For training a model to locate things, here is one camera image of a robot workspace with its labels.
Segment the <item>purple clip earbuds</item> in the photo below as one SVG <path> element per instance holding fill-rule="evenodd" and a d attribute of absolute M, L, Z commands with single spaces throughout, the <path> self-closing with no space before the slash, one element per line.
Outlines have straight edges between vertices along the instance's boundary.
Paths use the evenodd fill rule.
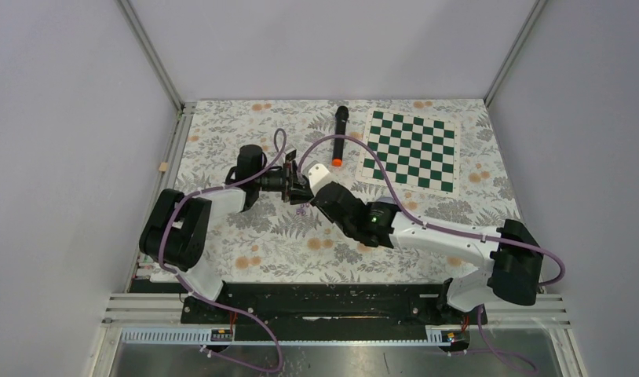
<path fill-rule="evenodd" d="M 308 207 L 309 207 L 309 206 L 308 206 L 307 204 L 305 204 L 305 203 L 304 203 L 304 204 L 301 204 L 301 205 L 297 208 L 297 210 L 296 210 L 296 214 L 297 214 L 297 215 L 300 215 L 300 216 L 305 216 L 305 215 L 307 214 Z"/>

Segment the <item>silver computer mouse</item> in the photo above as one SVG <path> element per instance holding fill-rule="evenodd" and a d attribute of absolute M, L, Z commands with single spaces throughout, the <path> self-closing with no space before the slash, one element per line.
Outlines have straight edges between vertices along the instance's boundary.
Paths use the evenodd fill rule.
<path fill-rule="evenodd" d="M 377 201 L 380 203 L 396 204 L 396 201 L 392 197 L 387 196 L 380 197 L 377 199 Z"/>

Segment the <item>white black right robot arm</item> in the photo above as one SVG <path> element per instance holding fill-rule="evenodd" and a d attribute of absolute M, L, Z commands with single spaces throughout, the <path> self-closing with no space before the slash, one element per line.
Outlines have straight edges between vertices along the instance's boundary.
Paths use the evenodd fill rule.
<path fill-rule="evenodd" d="M 543 256 L 524 246 L 533 238 L 518 221 L 507 220 L 500 228 L 474 228 L 409 218 L 395 203 L 364 203 L 336 182 L 318 189 L 312 205 L 345 236 L 365 246 L 430 251 L 476 266 L 476 271 L 444 282 L 436 304 L 444 322 L 455 324 L 487 302 L 519 306 L 536 302 Z"/>

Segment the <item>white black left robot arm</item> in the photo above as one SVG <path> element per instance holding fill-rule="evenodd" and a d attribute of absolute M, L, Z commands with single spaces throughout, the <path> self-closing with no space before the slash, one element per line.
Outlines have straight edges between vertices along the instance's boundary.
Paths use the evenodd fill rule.
<path fill-rule="evenodd" d="M 260 192 L 278 192 L 285 203 L 309 202 L 312 193 L 298 173 L 295 158 L 295 150 L 290 150 L 268 163 L 261 147 L 245 145 L 225 185 L 191 198 L 171 188 L 159 194 L 141 233 L 139 250 L 179 276 L 195 296 L 203 297 L 199 310 L 210 322 L 225 320 L 231 304 L 220 295 L 224 281 L 204 255 L 209 228 L 231 214 L 249 210 Z"/>

